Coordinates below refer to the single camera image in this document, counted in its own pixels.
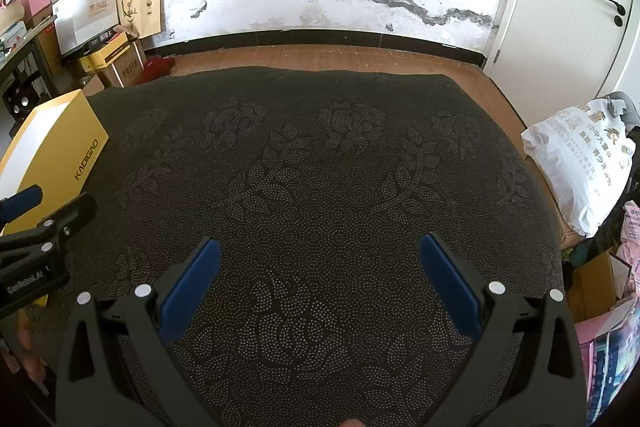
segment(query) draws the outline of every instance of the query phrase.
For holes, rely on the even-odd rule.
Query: white screw cap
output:
[[[136,297],[146,297],[151,293],[151,286],[148,284],[141,284],[134,290],[134,293],[136,294]]]
[[[560,290],[555,289],[555,288],[553,288],[549,292],[549,296],[556,302],[562,302],[562,299],[564,299],[564,295],[562,295],[562,292]]]
[[[502,295],[506,291],[506,288],[500,281],[491,281],[489,283],[489,291],[494,295]]]
[[[78,304],[87,304],[87,302],[89,302],[91,300],[91,293],[89,292],[82,292],[81,294],[78,294],[78,297],[76,298],[76,301],[78,301]]]

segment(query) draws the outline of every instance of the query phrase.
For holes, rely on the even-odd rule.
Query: door handle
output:
[[[622,4],[620,4],[619,2],[616,2],[616,1],[614,1],[614,0],[607,0],[607,1],[612,2],[613,4],[615,4],[615,5],[616,5],[616,8],[618,9],[618,13],[619,13],[620,15],[622,15],[622,16],[626,15],[625,7],[624,7],[624,6],[622,6]]]

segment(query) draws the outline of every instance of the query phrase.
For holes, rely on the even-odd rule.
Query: blue gripper pad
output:
[[[207,289],[218,275],[220,263],[220,245],[209,239],[164,298],[158,335],[165,346],[184,335]]]
[[[37,185],[21,190],[0,204],[0,221],[10,223],[42,203],[42,189]]]
[[[433,235],[420,240],[418,257],[458,333],[478,340],[482,334],[480,302]]]

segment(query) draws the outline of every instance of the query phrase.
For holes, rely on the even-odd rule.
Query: paper shopping bag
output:
[[[62,55],[118,23],[116,0],[59,0],[53,14]]]
[[[160,0],[118,0],[118,16],[140,39],[160,32]]]

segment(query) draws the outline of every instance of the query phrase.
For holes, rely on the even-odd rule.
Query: white door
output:
[[[497,60],[486,71],[526,125],[596,97],[630,10],[631,0],[614,1],[625,16],[607,0],[516,1]]]

